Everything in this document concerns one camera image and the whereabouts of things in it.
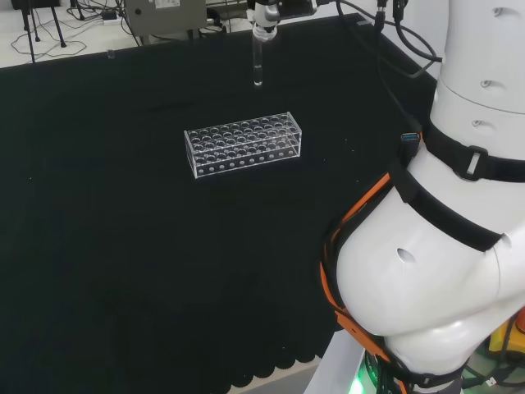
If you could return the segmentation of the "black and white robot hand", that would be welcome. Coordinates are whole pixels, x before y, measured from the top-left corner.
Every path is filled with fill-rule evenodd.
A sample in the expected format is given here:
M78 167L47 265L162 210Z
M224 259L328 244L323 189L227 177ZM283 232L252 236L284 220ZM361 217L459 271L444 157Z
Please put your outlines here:
M282 20L311 16L317 11L315 0L253 0L247 1L252 12L253 37L268 42L276 37Z

